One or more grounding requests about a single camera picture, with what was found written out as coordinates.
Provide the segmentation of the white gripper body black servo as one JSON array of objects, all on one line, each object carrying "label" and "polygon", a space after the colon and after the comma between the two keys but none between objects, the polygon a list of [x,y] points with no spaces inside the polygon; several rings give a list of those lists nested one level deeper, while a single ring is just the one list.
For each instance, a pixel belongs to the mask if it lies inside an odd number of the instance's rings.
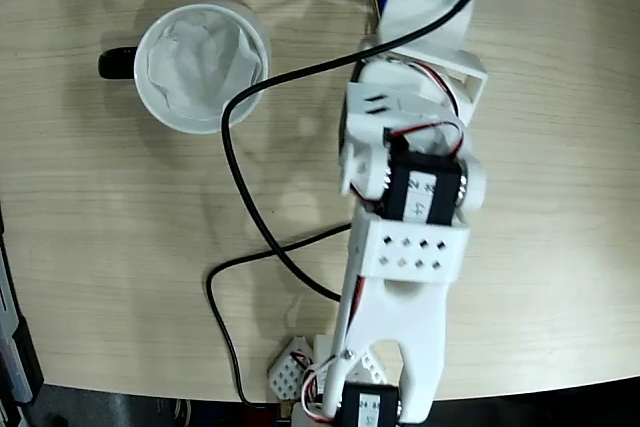
[{"label": "white gripper body black servo", "polygon": [[427,41],[399,47],[366,61],[349,83],[349,125],[467,126],[487,81],[485,67],[469,52]]}]

